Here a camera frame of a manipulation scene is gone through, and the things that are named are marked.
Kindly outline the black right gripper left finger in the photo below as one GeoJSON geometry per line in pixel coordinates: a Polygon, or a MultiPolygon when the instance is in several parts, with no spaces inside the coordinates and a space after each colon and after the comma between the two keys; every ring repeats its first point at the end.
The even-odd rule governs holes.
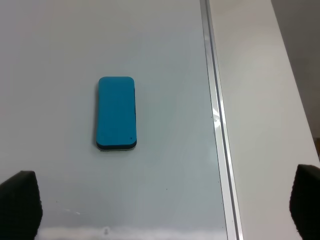
{"type": "Polygon", "coordinates": [[[0,184],[0,238],[33,240],[43,217],[34,171],[20,171],[0,184]]]}

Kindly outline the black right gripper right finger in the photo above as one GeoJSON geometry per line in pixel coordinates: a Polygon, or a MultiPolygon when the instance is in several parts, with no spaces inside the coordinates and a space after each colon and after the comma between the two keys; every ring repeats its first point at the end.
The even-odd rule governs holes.
{"type": "Polygon", "coordinates": [[[289,201],[289,211],[303,240],[320,238],[320,169],[299,164],[289,201]]]}

